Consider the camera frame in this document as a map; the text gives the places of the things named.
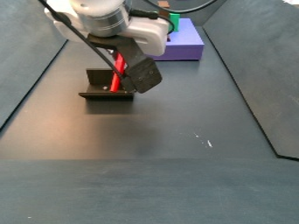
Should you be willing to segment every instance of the black mat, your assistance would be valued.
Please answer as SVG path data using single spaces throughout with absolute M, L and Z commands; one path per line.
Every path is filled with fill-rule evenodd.
M 299 166 L 291 161 L 1 161 L 0 170 L 5 224 L 299 220 Z
M 0 0 L 0 129 L 65 39 L 34 0 Z
M 279 155 L 299 158 L 299 10 L 228 0 L 204 25 Z
M 85 101 L 101 59 L 68 43 L 0 134 L 0 158 L 273 158 L 220 58 L 159 62 L 163 83 L 133 101 Z

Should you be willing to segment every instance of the white speck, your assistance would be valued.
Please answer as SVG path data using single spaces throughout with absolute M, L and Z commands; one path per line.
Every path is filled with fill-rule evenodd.
M 211 141 L 208 140 L 208 145 L 209 145 L 209 147 L 212 148 L 212 145 L 211 145 Z

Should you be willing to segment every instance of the black object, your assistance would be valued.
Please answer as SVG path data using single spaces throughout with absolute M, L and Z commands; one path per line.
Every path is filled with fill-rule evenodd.
M 118 89 L 116 93 L 110 93 L 109 85 L 112 80 L 112 69 L 86 69 L 88 74 L 88 90 L 85 93 L 78 93 L 78 96 L 92 99 L 133 99 L 133 94 L 124 89 Z
M 89 34 L 88 41 L 94 47 L 118 51 L 124 57 L 126 69 L 125 78 L 121 80 L 121 84 L 126 92 L 130 92 L 133 88 L 136 92 L 141 94 L 161 82 L 163 76 L 155 61 L 145 57 L 132 38 L 121 36 L 100 38 Z

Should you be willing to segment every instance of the black stand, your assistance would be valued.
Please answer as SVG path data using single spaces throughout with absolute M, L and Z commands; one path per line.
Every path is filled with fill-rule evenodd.
M 109 92 L 109 85 L 112 81 L 110 69 L 86 69 L 88 74 L 88 90 L 85 93 L 78 93 L 81 97 L 89 100 L 108 99 L 108 100 L 133 100 L 133 94 L 125 92 L 120 84 L 120 89 L 116 93 Z

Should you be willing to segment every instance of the gray wall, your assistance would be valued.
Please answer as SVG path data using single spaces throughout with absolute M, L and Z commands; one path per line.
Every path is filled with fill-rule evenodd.
M 279 155 L 299 158 L 299 10 L 228 0 L 204 25 Z
M 0 0 L 0 129 L 65 39 L 36 0 Z
M 148 5 L 142 0 L 132 0 L 133 1 L 133 6 L 138 9 L 145 9 L 145 10 L 155 10 L 151 5 Z M 209 0 L 169 0 L 168 3 L 171 5 L 171 8 L 173 10 L 187 10 L 189 8 L 193 8 L 195 6 L 199 6 L 204 3 L 207 3 Z M 213 3 L 211 6 L 208 6 L 205 9 L 196 11 L 193 13 L 181 15 L 183 18 L 191 18 L 192 22 L 195 25 L 201 26 L 211 15 L 215 13 L 215 11 L 219 9 L 219 7 L 223 5 L 223 3 L 227 0 L 219 0 L 216 3 Z

